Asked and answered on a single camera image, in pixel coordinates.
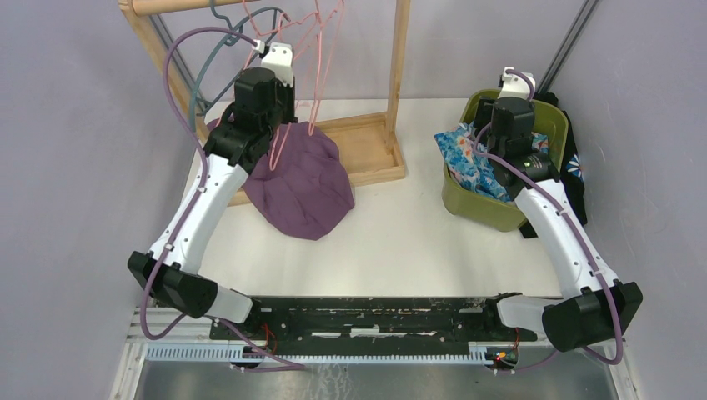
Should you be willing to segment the blue floral garment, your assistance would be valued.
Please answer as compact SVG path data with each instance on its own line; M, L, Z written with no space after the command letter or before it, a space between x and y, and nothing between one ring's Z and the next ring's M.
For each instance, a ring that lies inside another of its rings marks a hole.
M490 161L472 151L474 131L473 124L461 122L451 131L433 135L450 176L462 189L502 203L513 203L507 189L494 177Z

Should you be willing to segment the pink hanger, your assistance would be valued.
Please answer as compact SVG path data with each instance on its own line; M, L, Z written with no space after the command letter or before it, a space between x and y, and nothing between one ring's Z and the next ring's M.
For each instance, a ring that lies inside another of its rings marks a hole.
M273 141L271 142L268 161L268 167L270 171L274 171L278 166L279 159L281 158L285 143L288 140L291 127L292 124L287 123L284 125L284 127L277 127L275 130Z
M319 27L319 32L316 35L316 61L317 61L317 68L316 68L316 74L315 74L315 81L314 81L314 86L313 86L313 102L312 106L310 108L310 114L308 118L308 135L313 136L313 131L315 128L315 123L317 122L318 119L318 113L319 109L321 106L322 102L322 96L326 88L326 84L328 81L328 74L329 74L329 69L331 66L331 62L333 59L333 55L335 53L335 49L338 43L338 36L340 32L340 27L341 23L343 21L343 16L345 14L345 9L346 9L346 2L344 0L337 1L336 6L333 8L333 10L330 12L330 14L327 17L322 17L322 13L320 12L320 6L318 4L318 1L315 1L315 15L317 17L316 22ZM326 32L327 26L329 21L336 17L337 22L336 26L334 29L334 34L333 34L333 39L330 45L330 48L328 50L328 56L324 57L324 34Z
M310 9L300 1L265 1L254 5L245 1L241 6L247 28L257 39L269 43L288 43L295 61L305 54L318 52L324 23L323 9L314 1Z

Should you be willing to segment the purple garment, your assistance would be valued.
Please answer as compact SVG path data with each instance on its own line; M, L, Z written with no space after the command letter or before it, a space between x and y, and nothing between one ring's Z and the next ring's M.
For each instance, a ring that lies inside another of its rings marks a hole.
M337 144L318 127L291 123L277 168L268 167L274 132L265 132L265 154L248 173L243 190L281 233L307 240L328 235L355 206L352 185Z

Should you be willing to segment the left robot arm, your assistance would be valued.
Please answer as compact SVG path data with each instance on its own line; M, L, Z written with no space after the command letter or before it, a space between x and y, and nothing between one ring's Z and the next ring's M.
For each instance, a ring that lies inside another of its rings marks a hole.
M250 67L234 83L234 100L207 142L201 166L173 219L146 252L133 252L128 269L148 298L191 318L230 321L241 338L256 337L262 316L253 299L200 275L203 255L235 193L268 153L276 130L296 122L294 77L289 67Z

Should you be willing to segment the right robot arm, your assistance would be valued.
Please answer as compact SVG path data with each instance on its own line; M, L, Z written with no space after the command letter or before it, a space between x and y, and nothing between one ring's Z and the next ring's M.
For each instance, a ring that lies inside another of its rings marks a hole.
M535 112L521 97L501 97L490 105L489 123L479 131L487 140L483 157L494 177L532 225L544 245L562 298L512 295L496 302L481 318L484 334L506 338L514 328L542 334L560 352L613 339L617 363L623 335L643 293L636 282L623 283L590 241L574 214L549 155L532 147Z

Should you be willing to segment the grey blue hanger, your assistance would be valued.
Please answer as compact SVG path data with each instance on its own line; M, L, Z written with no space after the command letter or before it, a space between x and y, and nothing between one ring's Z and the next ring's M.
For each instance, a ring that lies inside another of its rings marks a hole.
M213 17L223 22L229 30L254 40L261 40L247 28L243 9L242 18L237 22L233 22L227 13L220 11L215 1L209 3L209 9ZM190 86L187 117L191 128L196 128L197 119L205 118L217 102L233 97L232 86L236 75L252 66L257 57L252 44L241 37L224 34L214 44Z

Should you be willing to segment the black floral cloth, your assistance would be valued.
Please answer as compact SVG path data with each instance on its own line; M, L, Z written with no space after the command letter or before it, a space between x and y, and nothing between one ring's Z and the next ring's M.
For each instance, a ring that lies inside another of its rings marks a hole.
M534 95L534 100L551 104L559 108L559 100L552 92L545 92ZM581 162L579 160L579 151L574 138L574 131L569 114L560 109L565 115L568 122L567 138L564 145L564 155L560 166L560 179L564 184L565 193L569 199L569 204L572 207L575 216L578 218L582 226L588 222L588 216L584 201L584 174ZM537 234L530 222L526 222L519 228L523 238L536 238Z

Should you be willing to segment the green plastic basket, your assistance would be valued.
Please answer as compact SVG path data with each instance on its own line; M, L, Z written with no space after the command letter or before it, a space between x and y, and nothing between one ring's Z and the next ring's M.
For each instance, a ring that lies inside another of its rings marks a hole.
M480 126L474 122L477 109L496 99L498 89L486 89L476 92L466 103L460 122L472 128ZM569 122L564 113L555 105L534 100L535 120L532 131L548 137L549 158L554 170L561 173L563 157L567 143ZM512 232L521 229L528 232L532 227L527 218L515 205L500 202L491 197L471 192L456 181L448 167L443 167L444 184L441 198L446 210L462 218L467 218L500 232Z

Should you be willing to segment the wooden clothes rack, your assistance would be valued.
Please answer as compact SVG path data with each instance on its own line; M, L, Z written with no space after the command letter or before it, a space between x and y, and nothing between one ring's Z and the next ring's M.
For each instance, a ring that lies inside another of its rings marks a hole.
M124 17L152 59L163 70L172 39L160 33L163 13L231 5L231 1L119 1ZM405 176L404 159L396 137L400 88L403 81L404 54L409 25L410 1L395 3L388 102L385 112L317 122L338 145L350 182L356 186L385 183Z

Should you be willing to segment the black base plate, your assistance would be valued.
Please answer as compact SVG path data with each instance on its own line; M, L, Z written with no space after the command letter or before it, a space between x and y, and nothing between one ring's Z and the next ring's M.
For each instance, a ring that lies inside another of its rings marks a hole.
M496 297L256 297L237 328L286 356L452 356L469 343L535 342Z

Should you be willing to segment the aluminium rail frame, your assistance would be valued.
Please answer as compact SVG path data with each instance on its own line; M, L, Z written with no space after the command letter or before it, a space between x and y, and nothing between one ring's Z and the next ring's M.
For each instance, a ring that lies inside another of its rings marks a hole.
M505 317L497 297L259 297L242 323L180 318L151 307L146 319L165 326L158 340L133 322L110 396L137 391L138 369L158 361L216 362L252 369L317 363L478 364L503 370L503 353L542 343L566 353L621 340L639 304L547 298L539 312Z

